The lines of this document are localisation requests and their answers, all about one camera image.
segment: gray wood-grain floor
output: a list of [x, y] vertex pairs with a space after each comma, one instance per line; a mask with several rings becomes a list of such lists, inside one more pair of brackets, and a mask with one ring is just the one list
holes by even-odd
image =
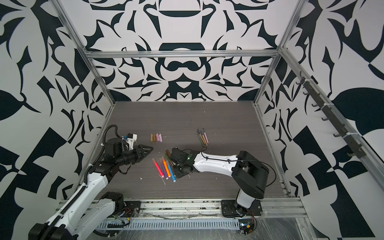
[[[152, 158], [159, 160], [172, 148], [200, 150], [197, 129], [204, 128], [209, 146], [205, 151], [217, 155], [248, 151], [260, 161], [273, 166], [272, 157], [249, 101], [245, 102], [118, 102], [109, 124], [118, 126], [118, 133], [138, 135], [137, 143], [153, 146], [152, 153], [135, 164], [128, 174], [117, 173], [98, 195], [120, 192], [125, 198], [224, 198], [236, 197], [239, 187], [229, 176], [202, 172], [191, 173], [173, 183], [162, 179]], [[114, 137], [111, 129], [107, 139]], [[150, 141], [150, 134], [161, 133], [163, 142]], [[268, 183], [274, 178], [270, 171]], [[284, 196], [278, 179], [270, 185], [265, 197]]]

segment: white scrap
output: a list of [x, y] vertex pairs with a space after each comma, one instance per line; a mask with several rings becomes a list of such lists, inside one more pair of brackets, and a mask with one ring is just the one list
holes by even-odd
[[164, 183], [164, 186], [165, 186], [166, 183], [165, 183], [164, 179], [160, 176], [160, 174], [158, 174], [158, 175], [159, 175], [159, 177], [161, 178], [161, 180], [163, 180], [163, 183]]

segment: yellow marker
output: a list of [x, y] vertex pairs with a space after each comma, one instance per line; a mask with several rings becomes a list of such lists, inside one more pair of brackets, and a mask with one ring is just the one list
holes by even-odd
[[164, 157], [162, 157], [162, 160], [163, 160], [163, 163], [164, 163], [164, 167], [165, 167], [165, 169], [167, 171], [168, 177], [170, 177], [170, 172], [169, 172], [168, 168], [166, 167], [167, 166], [167, 162], [166, 162]]

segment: red marker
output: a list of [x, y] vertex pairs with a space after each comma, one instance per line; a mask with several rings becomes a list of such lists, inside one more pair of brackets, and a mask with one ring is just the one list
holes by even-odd
[[152, 161], [153, 161], [153, 163], [155, 164], [157, 170], [159, 171], [160, 177], [164, 177], [163, 172], [160, 170], [159, 165], [157, 164], [157, 162], [155, 161], [154, 158], [152, 158]]

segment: purple marker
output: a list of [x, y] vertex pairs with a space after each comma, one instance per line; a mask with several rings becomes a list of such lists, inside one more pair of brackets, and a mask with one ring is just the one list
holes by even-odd
[[169, 177], [168, 177], [166, 168], [164, 167], [164, 163], [163, 163], [162, 158], [160, 158], [160, 163], [161, 163], [161, 169], [163, 170], [163, 173], [165, 172], [164, 176], [165, 176], [166, 179], [168, 179]]

